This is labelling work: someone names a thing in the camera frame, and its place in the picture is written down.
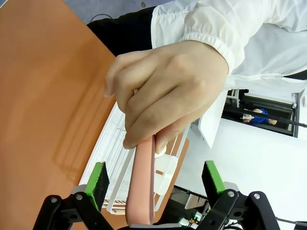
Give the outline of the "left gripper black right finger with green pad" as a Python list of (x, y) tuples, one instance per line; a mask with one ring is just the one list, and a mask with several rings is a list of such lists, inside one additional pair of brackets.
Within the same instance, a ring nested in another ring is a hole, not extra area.
[(244, 230), (279, 230), (279, 224), (267, 196), (261, 191), (248, 196), (226, 189), (214, 161), (206, 161), (202, 182), (210, 211), (200, 222), (199, 230), (226, 230), (227, 221), (236, 220)]

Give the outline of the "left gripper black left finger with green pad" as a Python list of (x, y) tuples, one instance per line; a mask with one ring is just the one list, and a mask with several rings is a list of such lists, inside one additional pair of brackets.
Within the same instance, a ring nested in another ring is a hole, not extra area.
[(63, 199), (59, 195), (45, 198), (33, 229), (70, 230), (74, 223), (82, 222), (88, 230), (113, 229), (101, 213), (109, 186), (105, 162), (97, 162), (87, 184)]

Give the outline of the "person's right hand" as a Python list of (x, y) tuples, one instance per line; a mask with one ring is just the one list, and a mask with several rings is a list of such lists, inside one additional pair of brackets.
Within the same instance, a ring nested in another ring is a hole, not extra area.
[(207, 111), (227, 74), (225, 59), (196, 41), (117, 56), (106, 75), (105, 94), (115, 96), (126, 116), (124, 147), (155, 136), (156, 150), (162, 150)]

